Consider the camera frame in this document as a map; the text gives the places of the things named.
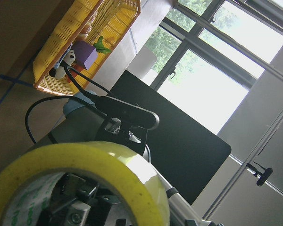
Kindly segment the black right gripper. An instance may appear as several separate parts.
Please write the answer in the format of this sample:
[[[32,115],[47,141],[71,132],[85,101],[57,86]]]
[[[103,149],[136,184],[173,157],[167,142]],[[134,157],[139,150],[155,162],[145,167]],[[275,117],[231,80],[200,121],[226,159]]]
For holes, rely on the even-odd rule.
[[[39,226],[121,226],[120,199],[98,181],[65,173],[55,184]]]

